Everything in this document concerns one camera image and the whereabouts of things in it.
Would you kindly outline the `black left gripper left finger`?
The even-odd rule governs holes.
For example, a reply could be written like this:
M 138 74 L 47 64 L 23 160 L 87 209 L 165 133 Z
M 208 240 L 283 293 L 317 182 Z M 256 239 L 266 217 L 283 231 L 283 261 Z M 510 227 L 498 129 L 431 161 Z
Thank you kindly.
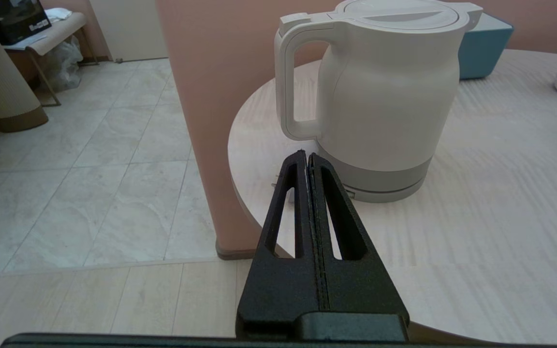
M 236 313 L 239 339 L 287 339 L 301 315 L 318 311 L 318 284 L 313 251 L 307 155 L 303 150 L 281 165 L 256 253 Z M 279 258 L 277 236 L 287 192 L 294 189 L 296 256 Z

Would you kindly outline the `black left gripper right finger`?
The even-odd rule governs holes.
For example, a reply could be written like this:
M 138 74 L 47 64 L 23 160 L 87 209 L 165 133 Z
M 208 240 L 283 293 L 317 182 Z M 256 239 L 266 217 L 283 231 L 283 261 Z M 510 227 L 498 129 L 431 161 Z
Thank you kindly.
M 406 339 L 409 313 L 331 163 L 309 157 L 319 312 L 314 339 Z

